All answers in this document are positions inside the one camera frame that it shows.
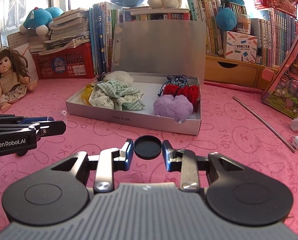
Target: red knitted item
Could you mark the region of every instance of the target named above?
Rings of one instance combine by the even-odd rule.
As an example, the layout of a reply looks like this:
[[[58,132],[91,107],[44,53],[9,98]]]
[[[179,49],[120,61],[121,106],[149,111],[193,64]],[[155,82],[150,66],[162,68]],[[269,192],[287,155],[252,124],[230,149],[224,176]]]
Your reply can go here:
[[[196,85],[179,87],[177,85],[168,84],[163,89],[164,95],[179,96],[184,95],[193,106],[199,98],[199,87]]]

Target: wooden shelf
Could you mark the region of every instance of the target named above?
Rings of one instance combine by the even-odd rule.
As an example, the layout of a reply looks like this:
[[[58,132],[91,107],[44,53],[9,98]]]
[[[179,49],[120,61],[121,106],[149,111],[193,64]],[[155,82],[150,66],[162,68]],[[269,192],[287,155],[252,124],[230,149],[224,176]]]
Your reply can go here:
[[[265,90],[270,84],[269,81],[262,78],[265,68],[272,69],[274,73],[278,71],[276,68],[207,54],[205,80]]]

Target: white cardboard box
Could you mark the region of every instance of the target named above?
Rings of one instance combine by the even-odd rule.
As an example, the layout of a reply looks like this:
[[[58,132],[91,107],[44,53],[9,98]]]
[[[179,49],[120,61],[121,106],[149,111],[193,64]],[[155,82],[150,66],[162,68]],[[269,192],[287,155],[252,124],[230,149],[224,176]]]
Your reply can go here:
[[[198,135],[201,124],[200,107],[184,123],[177,123],[172,118],[153,115],[153,103],[158,98],[162,84],[167,80],[165,74],[130,73],[134,78],[132,87],[139,88],[145,107],[140,111],[119,111],[94,106],[87,106],[81,99],[84,88],[66,101],[68,112],[86,118],[131,125],[153,130]],[[198,77],[188,77],[189,85],[199,86]]]
[[[118,111],[87,106],[81,100],[81,89],[66,101],[68,112],[106,122],[198,135],[200,108],[198,113],[193,113],[179,124],[172,118],[153,115],[153,103],[170,75],[186,75],[189,84],[198,85],[201,89],[205,51],[204,22],[151,20],[118,23],[113,39],[112,71],[122,70],[133,76],[132,86],[144,94],[141,101],[145,108],[140,111]]]

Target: red plastic basket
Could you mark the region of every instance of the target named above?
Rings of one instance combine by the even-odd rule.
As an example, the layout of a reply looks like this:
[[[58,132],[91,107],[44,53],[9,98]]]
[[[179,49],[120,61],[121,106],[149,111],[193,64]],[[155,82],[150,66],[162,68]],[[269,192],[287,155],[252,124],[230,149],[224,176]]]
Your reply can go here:
[[[48,55],[32,55],[39,79],[94,78],[91,44],[64,49]]]
[[[256,9],[275,8],[297,18],[298,0],[253,0]]]

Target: black lens cap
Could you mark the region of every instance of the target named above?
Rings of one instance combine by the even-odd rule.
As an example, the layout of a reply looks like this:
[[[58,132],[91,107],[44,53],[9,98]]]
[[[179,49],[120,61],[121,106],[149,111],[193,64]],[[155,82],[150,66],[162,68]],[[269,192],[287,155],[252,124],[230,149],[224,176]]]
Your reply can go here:
[[[135,154],[144,160],[152,160],[161,153],[161,141],[152,135],[144,135],[135,140]]]

